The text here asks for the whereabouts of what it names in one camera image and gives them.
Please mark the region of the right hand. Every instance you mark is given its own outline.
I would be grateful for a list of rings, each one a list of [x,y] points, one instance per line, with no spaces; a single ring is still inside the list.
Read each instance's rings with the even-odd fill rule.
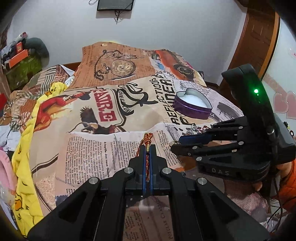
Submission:
[[[279,164],[276,166],[276,168],[280,171],[280,177],[284,179],[287,176],[289,176],[291,173],[294,173],[295,160],[288,163]]]

